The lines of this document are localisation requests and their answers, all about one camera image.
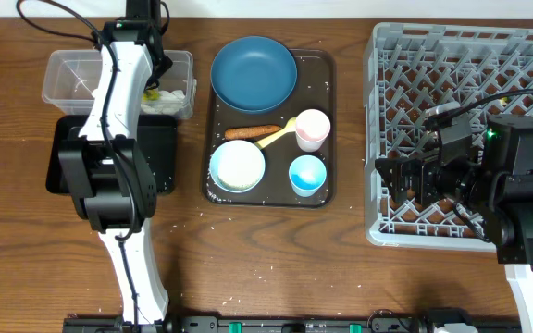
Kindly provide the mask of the white tissue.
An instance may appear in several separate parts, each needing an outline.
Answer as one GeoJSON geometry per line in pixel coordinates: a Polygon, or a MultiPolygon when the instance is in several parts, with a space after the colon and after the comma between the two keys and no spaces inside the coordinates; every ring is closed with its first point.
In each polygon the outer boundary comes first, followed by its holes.
{"type": "Polygon", "coordinates": [[[145,114],[177,114],[184,102],[185,94],[183,90],[160,91],[161,97],[157,101],[145,103],[142,100],[141,108],[145,114]]]}

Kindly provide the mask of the white rice grains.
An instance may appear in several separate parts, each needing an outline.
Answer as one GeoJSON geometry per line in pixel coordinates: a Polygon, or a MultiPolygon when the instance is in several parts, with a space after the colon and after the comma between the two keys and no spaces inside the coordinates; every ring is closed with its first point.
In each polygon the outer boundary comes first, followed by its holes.
{"type": "Polygon", "coordinates": [[[249,142],[228,142],[217,164],[217,177],[232,191],[253,187],[263,174],[262,153],[249,142]]]}

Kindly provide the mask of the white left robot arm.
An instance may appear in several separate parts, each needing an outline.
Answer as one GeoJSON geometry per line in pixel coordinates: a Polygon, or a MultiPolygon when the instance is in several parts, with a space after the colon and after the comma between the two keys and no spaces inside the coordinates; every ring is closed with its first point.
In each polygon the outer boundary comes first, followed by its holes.
{"type": "Polygon", "coordinates": [[[105,245],[123,299],[121,330],[163,331],[169,297],[151,237],[157,187],[137,142],[141,101],[169,62],[153,24],[119,20],[96,33],[103,61],[93,108],[77,138],[58,145],[76,213],[105,245]]]}

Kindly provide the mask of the dark brown serving tray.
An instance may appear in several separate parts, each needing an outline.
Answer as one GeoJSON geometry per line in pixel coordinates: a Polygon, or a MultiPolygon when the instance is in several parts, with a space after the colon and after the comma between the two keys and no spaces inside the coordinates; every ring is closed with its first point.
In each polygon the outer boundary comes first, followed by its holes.
{"type": "Polygon", "coordinates": [[[303,198],[292,189],[289,167],[304,155],[295,135],[289,133],[263,150],[266,171],[261,181],[244,193],[220,189],[210,177],[209,161],[223,143],[224,133],[231,128],[260,125],[284,126],[288,119],[306,109],[318,109],[328,116],[331,128],[336,129],[336,69],[330,54],[321,50],[293,49],[298,79],[291,96],[278,108],[265,114],[248,115],[222,102],[214,92],[209,94],[205,151],[201,168],[201,192],[213,204],[250,205],[286,208],[317,209],[330,203],[336,190],[336,138],[331,132],[313,155],[325,165],[327,177],[315,194],[303,198]]]}

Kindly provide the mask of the light blue bowl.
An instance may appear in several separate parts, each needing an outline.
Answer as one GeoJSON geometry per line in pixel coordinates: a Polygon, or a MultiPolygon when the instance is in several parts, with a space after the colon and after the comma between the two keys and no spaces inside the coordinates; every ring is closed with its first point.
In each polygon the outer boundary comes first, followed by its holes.
{"type": "Polygon", "coordinates": [[[266,159],[253,143],[234,140],[221,144],[209,160],[209,174],[223,191],[244,193],[254,188],[266,171],[266,159]]]}

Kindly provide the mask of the black tray bin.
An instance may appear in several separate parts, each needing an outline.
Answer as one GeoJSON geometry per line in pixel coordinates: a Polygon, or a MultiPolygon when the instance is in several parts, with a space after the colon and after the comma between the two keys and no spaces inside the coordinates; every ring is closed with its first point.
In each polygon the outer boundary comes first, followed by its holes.
{"type": "MultiPolygon", "coordinates": [[[[69,195],[59,163],[59,144],[74,140],[87,120],[86,115],[65,115],[56,123],[45,188],[53,194],[69,195]]],[[[168,195],[175,188],[177,120],[171,116],[139,116],[137,143],[154,174],[157,193],[168,195]]]]}

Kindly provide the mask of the orange carrot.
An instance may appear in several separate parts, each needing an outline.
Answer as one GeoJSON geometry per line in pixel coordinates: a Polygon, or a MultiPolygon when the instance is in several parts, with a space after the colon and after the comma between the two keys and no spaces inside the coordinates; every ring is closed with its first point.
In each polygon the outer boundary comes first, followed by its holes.
{"type": "Polygon", "coordinates": [[[224,137],[228,141],[252,139],[281,130],[281,126],[262,125],[244,128],[233,128],[225,131],[224,137]]]}

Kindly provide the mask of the yellow plastic spoon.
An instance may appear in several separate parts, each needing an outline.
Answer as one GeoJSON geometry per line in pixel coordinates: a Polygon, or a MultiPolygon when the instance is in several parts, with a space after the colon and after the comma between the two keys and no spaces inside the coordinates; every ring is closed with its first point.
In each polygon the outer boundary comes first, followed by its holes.
{"type": "Polygon", "coordinates": [[[286,125],[281,130],[268,135],[264,139],[257,141],[254,145],[258,147],[260,150],[262,150],[266,148],[269,144],[275,142],[276,140],[284,136],[285,134],[295,132],[296,120],[297,120],[297,117],[290,118],[288,122],[286,123],[286,125]]]}

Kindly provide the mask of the grey dishwasher rack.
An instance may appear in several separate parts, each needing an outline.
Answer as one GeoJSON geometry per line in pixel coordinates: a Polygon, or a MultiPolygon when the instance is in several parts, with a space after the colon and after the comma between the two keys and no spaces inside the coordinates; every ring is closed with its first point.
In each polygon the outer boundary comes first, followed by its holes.
{"type": "Polygon", "coordinates": [[[421,114],[449,102],[533,88],[533,30],[379,23],[364,52],[365,228],[374,245],[492,253],[447,200],[394,203],[375,169],[380,157],[410,157],[431,135],[421,114]]]}

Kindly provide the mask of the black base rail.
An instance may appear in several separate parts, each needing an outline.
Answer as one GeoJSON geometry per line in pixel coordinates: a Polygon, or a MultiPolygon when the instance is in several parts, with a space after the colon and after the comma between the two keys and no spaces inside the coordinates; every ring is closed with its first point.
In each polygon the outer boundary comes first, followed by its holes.
{"type": "Polygon", "coordinates": [[[476,320],[458,308],[432,309],[414,318],[387,309],[360,319],[218,318],[214,316],[171,316],[153,324],[140,323],[139,332],[169,333],[384,333],[384,332],[520,332],[517,322],[476,320]]]}

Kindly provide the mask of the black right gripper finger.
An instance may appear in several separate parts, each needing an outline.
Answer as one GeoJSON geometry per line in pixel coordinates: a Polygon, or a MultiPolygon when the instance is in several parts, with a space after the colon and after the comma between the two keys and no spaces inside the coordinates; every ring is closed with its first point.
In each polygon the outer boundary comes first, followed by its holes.
{"type": "Polygon", "coordinates": [[[400,184],[398,159],[379,158],[375,161],[375,168],[388,188],[393,188],[400,184]]]}
{"type": "Polygon", "coordinates": [[[414,198],[414,192],[407,188],[389,187],[389,196],[398,205],[405,204],[414,198]]]}

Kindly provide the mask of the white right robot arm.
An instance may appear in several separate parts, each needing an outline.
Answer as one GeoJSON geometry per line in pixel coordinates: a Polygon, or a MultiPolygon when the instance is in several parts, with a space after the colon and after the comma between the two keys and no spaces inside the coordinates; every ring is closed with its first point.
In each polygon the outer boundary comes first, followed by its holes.
{"type": "Polygon", "coordinates": [[[430,117],[437,146],[414,157],[379,158],[375,168],[396,203],[412,191],[428,206],[449,198],[480,214],[482,241],[495,245],[517,305],[521,328],[533,332],[533,117],[489,118],[480,161],[472,157],[466,115],[430,117]]]}

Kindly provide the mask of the clear plastic bin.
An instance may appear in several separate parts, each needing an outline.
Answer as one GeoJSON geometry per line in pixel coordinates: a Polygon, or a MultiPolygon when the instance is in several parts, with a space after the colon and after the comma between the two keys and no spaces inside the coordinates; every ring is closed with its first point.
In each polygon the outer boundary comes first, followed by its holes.
{"type": "MultiPolygon", "coordinates": [[[[159,79],[160,91],[183,90],[180,111],[169,115],[176,119],[192,117],[196,79],[193,58],[188,51],[166,50],[173,66],[159,79]]],[[[94,50],[60,50],[51,54],[44,75],[42,98],[68,115],[88,115],[101,76],[102,59],[94,50]]]]}

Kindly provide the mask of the light blue plastic cup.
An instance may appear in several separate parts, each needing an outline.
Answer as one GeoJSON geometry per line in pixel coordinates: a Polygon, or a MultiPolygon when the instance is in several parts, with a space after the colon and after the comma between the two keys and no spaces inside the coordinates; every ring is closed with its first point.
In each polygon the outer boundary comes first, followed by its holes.
{"type": "Polygon", "coordinates": [[[301,197],[314,195],[328,177],[323,161],[309,154],[294,159],[288,174],[293,191],[301,197]]]}

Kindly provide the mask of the pink plastic cup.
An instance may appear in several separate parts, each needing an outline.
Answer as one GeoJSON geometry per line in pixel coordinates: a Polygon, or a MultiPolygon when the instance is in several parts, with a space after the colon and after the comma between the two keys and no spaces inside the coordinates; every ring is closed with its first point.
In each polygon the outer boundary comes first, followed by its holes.
{"type": "Polygon", "coordinates": [[[298,146],[305,152],[317,151],[328,137],[330,130],[330,120],[320,110],[307,109],[296,118],[296,141],[298,146]]]}

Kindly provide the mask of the dark blue plate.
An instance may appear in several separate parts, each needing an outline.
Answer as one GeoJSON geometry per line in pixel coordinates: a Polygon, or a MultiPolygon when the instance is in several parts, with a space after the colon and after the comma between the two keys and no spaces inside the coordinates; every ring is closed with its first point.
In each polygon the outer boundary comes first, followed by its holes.
{"type": "Polygon", "coordinates": [[[246,36],[219,50],[210,70],[211,86],[226,105],[262,114],[283,104],[293,92],[298,68],[291,51],[264,36],[246,36]]]}

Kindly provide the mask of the yellow snack wrapper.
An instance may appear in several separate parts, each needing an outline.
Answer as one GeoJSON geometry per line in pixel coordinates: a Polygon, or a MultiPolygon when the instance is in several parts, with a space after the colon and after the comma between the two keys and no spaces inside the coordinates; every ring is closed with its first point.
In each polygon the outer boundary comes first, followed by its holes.
{"type": "Polygon", "coordinates": [[[160,97],[161,97],[161,94],[159,90],[157,89],[149,89],[143,92],[143,101],[145,103],[148,103],[151,101],[157,101],[160,99],[160,97]]]}

